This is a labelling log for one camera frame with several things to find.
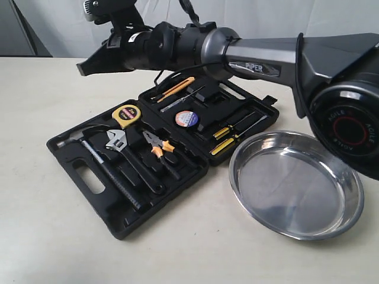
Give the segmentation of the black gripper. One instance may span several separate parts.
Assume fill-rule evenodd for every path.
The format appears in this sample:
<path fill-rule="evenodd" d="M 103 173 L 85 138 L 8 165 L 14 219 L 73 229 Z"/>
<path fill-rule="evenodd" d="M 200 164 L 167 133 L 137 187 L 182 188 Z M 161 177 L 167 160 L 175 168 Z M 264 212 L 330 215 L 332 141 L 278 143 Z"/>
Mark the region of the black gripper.
<path fill-rule="evenodd" d="M 113 23 L 111 35 L 95 53 L 76 67 L 81 76 L 156 70 L 148 59 L 147 42 L 152 27 Z"/>

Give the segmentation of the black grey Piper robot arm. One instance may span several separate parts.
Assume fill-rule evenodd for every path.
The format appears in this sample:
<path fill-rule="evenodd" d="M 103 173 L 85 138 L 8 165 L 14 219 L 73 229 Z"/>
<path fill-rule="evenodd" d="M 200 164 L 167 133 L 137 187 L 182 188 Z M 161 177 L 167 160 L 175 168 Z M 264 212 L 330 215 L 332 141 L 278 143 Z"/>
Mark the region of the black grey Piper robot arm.
<path fill-rule="evenodd" d="M 298 117 L 361 174 L 378 179 L 378 34 L 241 38 L 214 22 L 124 28 L 78 63 L 82 76 L 169 70 L 291 89 Z"/>

